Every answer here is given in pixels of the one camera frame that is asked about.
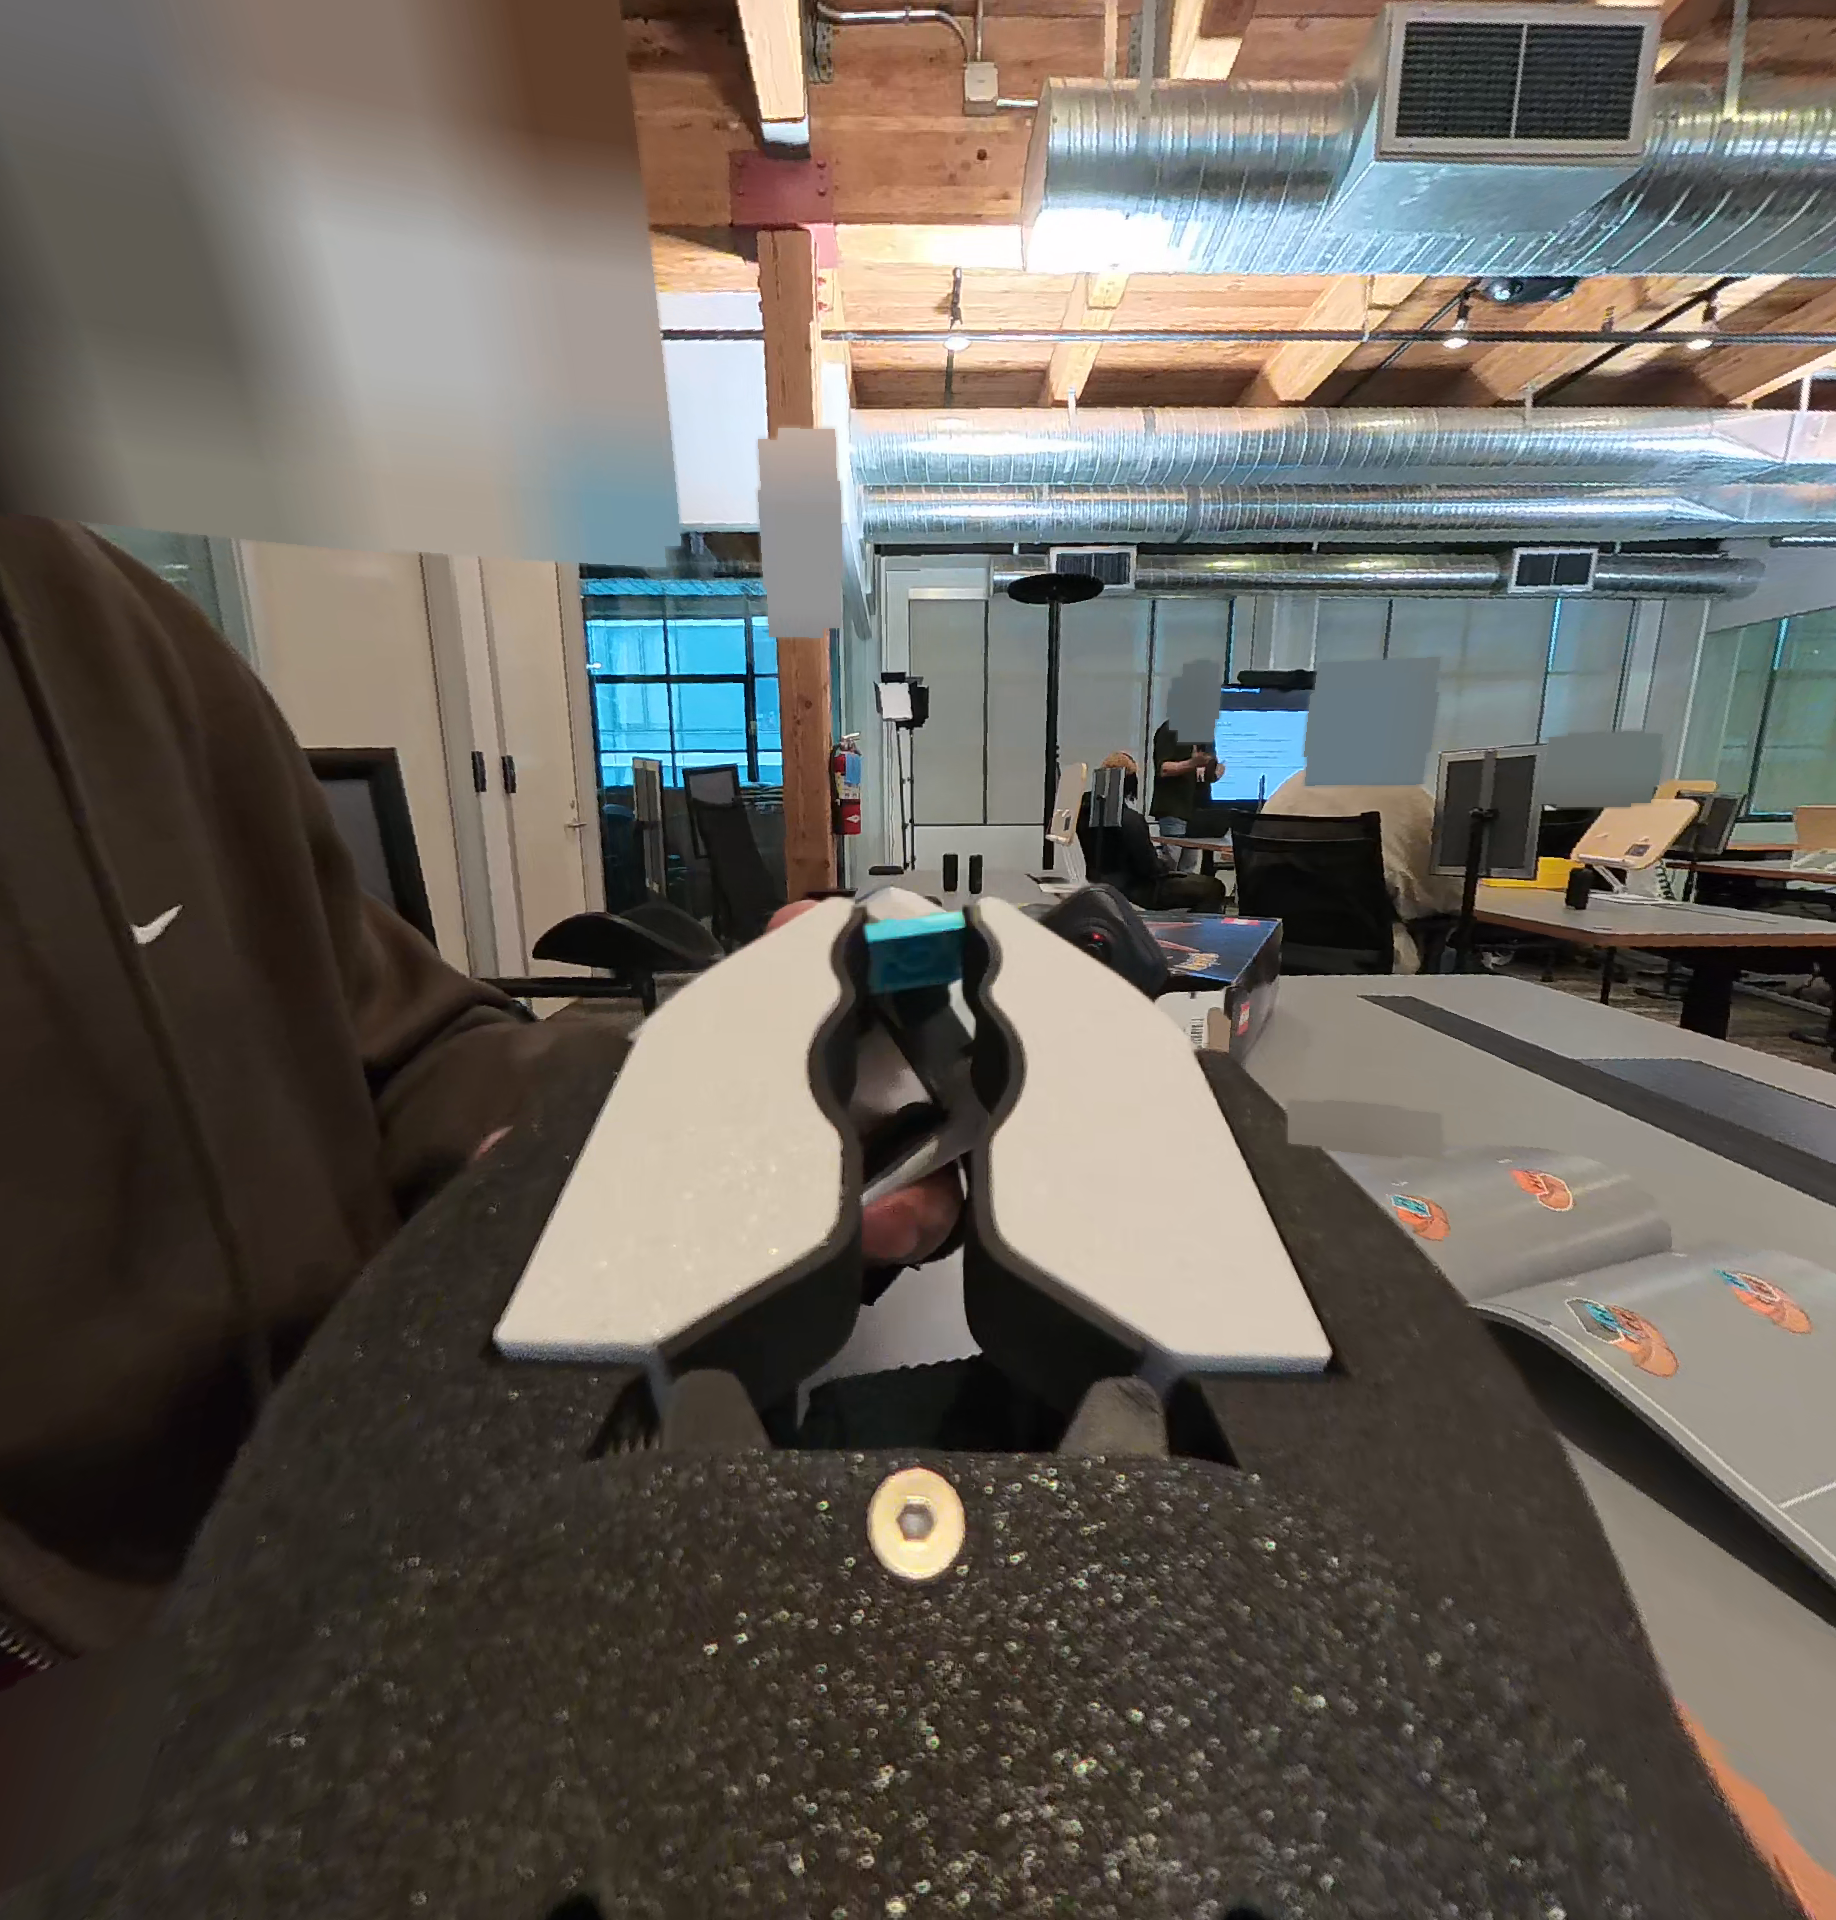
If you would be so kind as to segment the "person's left hand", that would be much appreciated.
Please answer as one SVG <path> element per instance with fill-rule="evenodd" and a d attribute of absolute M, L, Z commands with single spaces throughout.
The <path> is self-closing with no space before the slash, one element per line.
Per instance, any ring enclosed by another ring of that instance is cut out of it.
<path fill-rule="evenodd" d="M 903 1268 L 938 1258 L 965 1202 L 957 1164 L 946 1164 L 905 1187 L 878 1194 L 859 1213 L 859 1255 L 870 1268 Z"/>

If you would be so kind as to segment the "teal square brick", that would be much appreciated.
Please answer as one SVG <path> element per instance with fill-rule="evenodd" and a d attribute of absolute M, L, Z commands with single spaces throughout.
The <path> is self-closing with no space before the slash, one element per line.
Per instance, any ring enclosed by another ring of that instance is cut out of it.
<path fill-rule="evenodd" d="M 867 986 L 875 997 L 948 989 L 962 977 L 962 910 L 875 917 L 863 924 Z"/>

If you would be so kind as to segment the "grey instruction booklet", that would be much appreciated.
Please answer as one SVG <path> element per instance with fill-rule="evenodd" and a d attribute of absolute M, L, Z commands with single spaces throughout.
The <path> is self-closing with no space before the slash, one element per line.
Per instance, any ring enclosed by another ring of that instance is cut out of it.
<path fill-rule="evenodd" d="M 1626 1115 L 1341 1096 L 1287 1097 L 1287 1131 L 1836 1590 L 1836 1164 L 1793 1184 Z"/>

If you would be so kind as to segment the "spiral metal air duct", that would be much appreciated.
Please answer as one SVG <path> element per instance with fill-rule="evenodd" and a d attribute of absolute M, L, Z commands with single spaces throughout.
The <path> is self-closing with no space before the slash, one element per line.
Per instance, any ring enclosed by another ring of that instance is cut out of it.
<path fill-rule="evenodd" d="M 880 541 L 1836 536 L 1836 412 L 870 411 L 845 453 Z"/>

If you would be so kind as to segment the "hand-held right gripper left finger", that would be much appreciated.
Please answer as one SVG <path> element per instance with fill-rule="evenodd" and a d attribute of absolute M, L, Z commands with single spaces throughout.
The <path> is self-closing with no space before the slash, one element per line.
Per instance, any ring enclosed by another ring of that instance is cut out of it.
<path fill-rule="evenodd" d="M 796 1387 L 859 1313 L 863 940 L 820 899 L 659 1014 L 497 1318 L 506 1358 Z"/>

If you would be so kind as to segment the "white door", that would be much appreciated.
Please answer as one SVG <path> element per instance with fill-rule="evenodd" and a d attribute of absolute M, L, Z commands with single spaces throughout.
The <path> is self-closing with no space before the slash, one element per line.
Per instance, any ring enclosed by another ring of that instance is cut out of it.
<path fill-rule="evenodd" d="M 427 552 L 421 577 L 462 961 L 508 989 L 593 996 L 595 968 L 541 952 L 605 899 L 577 570 Z"/>

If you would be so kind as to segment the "grey desk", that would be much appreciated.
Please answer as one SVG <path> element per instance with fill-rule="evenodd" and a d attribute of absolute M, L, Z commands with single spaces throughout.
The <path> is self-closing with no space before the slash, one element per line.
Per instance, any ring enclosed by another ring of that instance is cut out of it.
<path fill-rule="evenodd" d="M 1316 1142 L 1416 1151 L 1557 1144 L 1629 1172 L 1675 1234 L 1748 1234 L 1836 1268 L 1836 1076 L 1601 1009 L 1521 980 L 1306 977 L 1245 1059 L 1266 1147 L 1302 1165 Z M 1640 1428 L 1601 1387 L 1518 1334 L 1485 1334 L 1521 1430 L 1563 1446 L 1578 1501 L 1621 1562 L 1629 1607 L 1680 1707 L 1740 1794 L 1752 1834 L 1836 1915 L 1836 1587 Z M 1467 1453 L 1451 1364 L 1410 1347 L 1384 1385 L 1207 1387 L 1204 1428 L 1290 1463 L 1349 1512 L 1397 1492 L 1399 1546 L 1469 1542 L 1459 1495 L 1502 1468 Z"/>

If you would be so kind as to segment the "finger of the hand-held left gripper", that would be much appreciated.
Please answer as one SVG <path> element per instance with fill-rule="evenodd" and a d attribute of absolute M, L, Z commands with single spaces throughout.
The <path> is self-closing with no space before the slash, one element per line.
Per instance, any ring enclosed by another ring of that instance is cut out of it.
<path fill-rule="evenodd" d="M 871 1001 L 855 1050 L 861 1197 L 920 1184 L 984 1137 L 973 1079 L 974 1029 L 962 992 Z"/>

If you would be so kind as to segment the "person's brown hoodie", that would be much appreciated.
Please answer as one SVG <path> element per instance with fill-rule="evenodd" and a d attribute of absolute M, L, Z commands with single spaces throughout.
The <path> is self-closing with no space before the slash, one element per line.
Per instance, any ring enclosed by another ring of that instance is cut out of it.
<path fill-rule="evenodd" d="M 360 1268 L 621 1056 L 360 889 L 188 595 L 0 514 L 0 1691 L 145 1630 Z"/>

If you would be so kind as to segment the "metal air duct with vent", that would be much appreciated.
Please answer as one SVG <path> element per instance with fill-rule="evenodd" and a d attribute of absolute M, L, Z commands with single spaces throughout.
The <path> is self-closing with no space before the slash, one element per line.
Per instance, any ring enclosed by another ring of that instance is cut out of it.
<path fill-rule="evenodd" d="M 1389 4 L 1335 80 L 1048 80 L 1032 273 L 1836 278 L 1836 87 L 1654 79 L 1657 7 Z"/>

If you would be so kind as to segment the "wooden post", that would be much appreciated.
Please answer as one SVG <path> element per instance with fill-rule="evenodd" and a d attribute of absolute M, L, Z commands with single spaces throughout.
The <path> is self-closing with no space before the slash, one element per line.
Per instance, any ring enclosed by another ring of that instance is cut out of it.
<path fill-rule="evenodd" d="M 757 233 L 770 436 L 817 423 L 820 313 L 817 250 L 803 227 Z M 833 835 L 833 676 L 830 635 L 793 635 L 770 610 L 778 644 L 786 896 L 838 888 Z"/>

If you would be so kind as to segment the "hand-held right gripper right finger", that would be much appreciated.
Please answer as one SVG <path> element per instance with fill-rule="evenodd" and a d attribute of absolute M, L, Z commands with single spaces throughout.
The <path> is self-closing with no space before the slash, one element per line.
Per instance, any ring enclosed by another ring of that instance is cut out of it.
<path fill-rule="evenodd" d="M 967 917 L 965 1312 L 1020 1387 L 1320 1375 L 1333 1347 L 1189 1034 L 1004 899 Z"/>

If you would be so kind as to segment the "printed cardboard toy box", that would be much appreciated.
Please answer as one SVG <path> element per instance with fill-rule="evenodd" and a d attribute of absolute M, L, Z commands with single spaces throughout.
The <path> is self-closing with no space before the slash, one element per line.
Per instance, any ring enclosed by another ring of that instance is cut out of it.
<path fill-rule="evenodd" d="M 1166 961 L 1156 1005 L 1198 1050 L 1245 1059 L 1281 989 L 1283 924 L 1231 914 L 1144 914 Z"/>

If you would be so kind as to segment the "lit computer monitor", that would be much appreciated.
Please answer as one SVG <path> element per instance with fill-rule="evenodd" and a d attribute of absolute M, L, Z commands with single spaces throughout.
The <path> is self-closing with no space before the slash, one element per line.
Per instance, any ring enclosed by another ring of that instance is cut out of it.
<path fill-rule="evenodd" d="M 1312 676 L 1244 678 L 1220 691 L 1215 802 L 1264 802 L 1306 764 Z"/>

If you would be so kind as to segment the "grey monitor on stand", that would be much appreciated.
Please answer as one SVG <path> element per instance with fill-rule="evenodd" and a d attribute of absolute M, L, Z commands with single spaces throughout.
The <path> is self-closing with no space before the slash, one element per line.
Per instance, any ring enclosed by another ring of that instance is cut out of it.
<path fill-rule="evenodd" d="M 1477 873 L 1531 882 L 1542 859 L 1544 770 L 1542 744 L 1440 753 L 1434 788 L 1434 873 L 1455 877 L 1467 868 L 1472 819 L 1484 813 Z"/>

